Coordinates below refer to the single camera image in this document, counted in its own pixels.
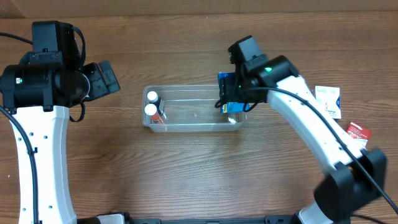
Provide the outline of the dark bottle white cap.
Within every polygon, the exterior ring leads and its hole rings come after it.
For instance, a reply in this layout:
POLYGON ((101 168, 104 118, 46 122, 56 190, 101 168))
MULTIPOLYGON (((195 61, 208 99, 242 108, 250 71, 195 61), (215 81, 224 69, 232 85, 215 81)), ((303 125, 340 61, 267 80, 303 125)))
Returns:
POLYGON ((165 108, 163 99, 155 91, 148 92, 147 99, 157 107, 157 112, 162 116, 165 108))

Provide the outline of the red bottle white cap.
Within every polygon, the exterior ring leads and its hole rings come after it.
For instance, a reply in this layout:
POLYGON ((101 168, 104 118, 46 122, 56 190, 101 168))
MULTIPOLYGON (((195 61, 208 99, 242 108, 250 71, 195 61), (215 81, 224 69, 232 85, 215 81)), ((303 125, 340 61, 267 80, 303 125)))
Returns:
POLYGON ((150 116, 151 120, 155 124, 164 124, 164 121, 163 121, 161 115, 157 111, 156 105, 154 105, 152 103, 146 105, 144 108, 144 112, 146 115, 150 116))

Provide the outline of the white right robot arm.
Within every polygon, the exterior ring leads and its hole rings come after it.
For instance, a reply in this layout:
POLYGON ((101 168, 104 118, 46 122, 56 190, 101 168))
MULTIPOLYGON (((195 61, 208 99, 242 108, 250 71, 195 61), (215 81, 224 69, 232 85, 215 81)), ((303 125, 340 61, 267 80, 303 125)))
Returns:
POLYGON ((297 212, 292 223, 349 223, 355 211, 384 197, 387 158, 356 142, 318 104, 290 60, 269 59, 249 35, 231 45, 232 77, 219 80, 216 107, 240 103, 244 112, 267 103, 295 129, 325 175, 315 201, 297 212))

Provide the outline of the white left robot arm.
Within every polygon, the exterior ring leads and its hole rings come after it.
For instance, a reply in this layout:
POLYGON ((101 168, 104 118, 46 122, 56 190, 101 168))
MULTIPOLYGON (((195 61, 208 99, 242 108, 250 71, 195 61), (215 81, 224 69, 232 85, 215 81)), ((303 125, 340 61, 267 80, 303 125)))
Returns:
POLYGON ((85 39, 69 23, 32 24, 32 50, 1 75, 1 112, 16 139, 20 223, 79 223, 68 184, 70 108, 115 93, 111 64, 86 63, 85 39))

